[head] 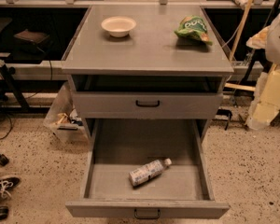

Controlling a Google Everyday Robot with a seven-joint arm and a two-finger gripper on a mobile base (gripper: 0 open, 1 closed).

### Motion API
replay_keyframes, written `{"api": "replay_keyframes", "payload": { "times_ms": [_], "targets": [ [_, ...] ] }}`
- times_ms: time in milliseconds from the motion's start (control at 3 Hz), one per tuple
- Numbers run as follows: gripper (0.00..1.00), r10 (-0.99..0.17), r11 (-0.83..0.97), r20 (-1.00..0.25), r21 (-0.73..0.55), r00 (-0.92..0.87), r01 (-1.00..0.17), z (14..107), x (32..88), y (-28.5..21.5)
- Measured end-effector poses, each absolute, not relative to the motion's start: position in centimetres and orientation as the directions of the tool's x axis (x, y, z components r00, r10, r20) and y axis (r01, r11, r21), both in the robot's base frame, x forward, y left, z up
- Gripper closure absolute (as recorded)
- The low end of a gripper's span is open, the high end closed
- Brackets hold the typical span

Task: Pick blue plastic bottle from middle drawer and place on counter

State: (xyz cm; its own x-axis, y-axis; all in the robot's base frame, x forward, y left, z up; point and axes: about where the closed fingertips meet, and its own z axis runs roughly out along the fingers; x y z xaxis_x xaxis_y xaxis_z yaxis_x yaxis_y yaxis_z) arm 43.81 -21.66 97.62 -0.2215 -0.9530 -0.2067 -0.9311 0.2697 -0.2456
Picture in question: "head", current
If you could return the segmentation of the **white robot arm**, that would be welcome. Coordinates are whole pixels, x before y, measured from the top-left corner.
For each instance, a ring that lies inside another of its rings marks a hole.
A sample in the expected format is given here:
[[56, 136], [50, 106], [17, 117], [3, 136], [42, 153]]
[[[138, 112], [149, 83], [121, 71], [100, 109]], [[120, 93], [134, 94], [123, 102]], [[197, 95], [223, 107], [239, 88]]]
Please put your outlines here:
[[246, 44], [265, 49], [265, 58], [273, 63], [268, 73], [260, 74], [245, 122], [250, 129], [260, 130], [269, 126], [280, 111], [280, 13]]

